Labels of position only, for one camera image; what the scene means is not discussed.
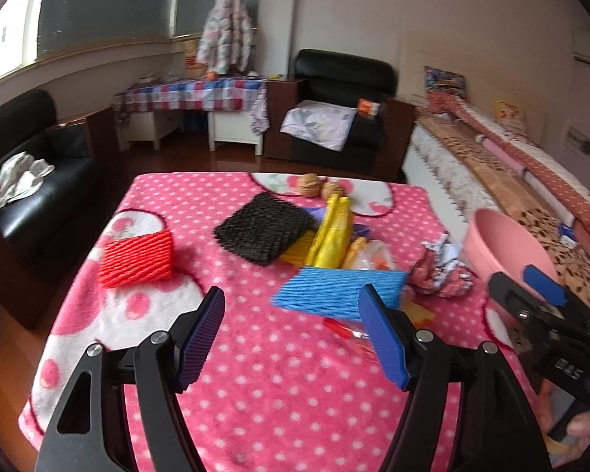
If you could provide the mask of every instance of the window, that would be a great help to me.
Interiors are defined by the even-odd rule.
[[[35,61],[41,0],[7,0],[0,9],[0,77]]]

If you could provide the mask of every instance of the white towel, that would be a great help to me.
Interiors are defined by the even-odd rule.
[[[45,160],[36,160],[21,152],[6,160],[0,167],[0,208],[36,193],[44,177],[55,170]]]

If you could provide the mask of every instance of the purple object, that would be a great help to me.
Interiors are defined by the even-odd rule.
[[[323,215],[326,214],[326,208],[304,208],[315,220],[315,229],[319,228],[321,225],[321,221],[323,220]],[[362,223],[355,223],[352,226],[352,240],[356,238],[365,238],[369,239],[369,236],[372,232],[372,228],[368,227],[367,225],[363,225]]]

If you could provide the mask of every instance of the tablecloth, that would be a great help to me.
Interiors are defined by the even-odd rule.
[[[444,230],[425,190],[389,185],[394,208],[378,217],[356,216],[389,244],[399,269],[409,269],[422,240]],[[179,396],[179,403],[208,470],[376,471],[398,425],[406,394],[388,381],[375,362],[363,359],[321,324],[321,318],[274,308],[271,296],[296,274],[290,265],[249,264],[225,251],[212,229],[262,188],[246,173],[155,173],[134,180],[119,212],[77,275],[42,355],[33,392],[20,416],[20,428],[37,448],[53,403],[74,365],[65,367],[70,339],[87,343],[129,335],[154,314],[179,310],[180,287],[192,283],[206,292],[220,286],[226,313],[199,381]],[[321,206],[321,199],[290,199]],[[174,236],[175,265],[183,273],[158,284],[150,295],[104,291],[96,285],[102,246],[113,233],[165,225]],[[475,285],[459,299],[423,297],[437,314],[431,329],[446,342],[475,347],[488,340],[482,319],[485,288]],[[201,295],[189,296],[188,308]],[[136,332],[139,343],[148,333]],[[535,403],[518,359],[503,350],[514,373]],[[76,358],[78,362],[82,351]],[[126,390],[131,440],[141,472],[152,462],[138,410],[135,388]],[[459,387],[451,385],[434,471],[446,470],[455,431]]]
[[[125,90],[114,96],[112,108],[118,113],[154,110],[203,110],[249,112],[252,131],[269,128],[267,88],[264,79],[220,78],[215,81],[182,80]]]

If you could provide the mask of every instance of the red plastic object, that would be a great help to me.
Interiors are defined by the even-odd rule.
[[[172,254],[173,236],[166,229],[108,243],[99,269],[99,282],[104,288],[117,288],[165,280],[173,273]]]

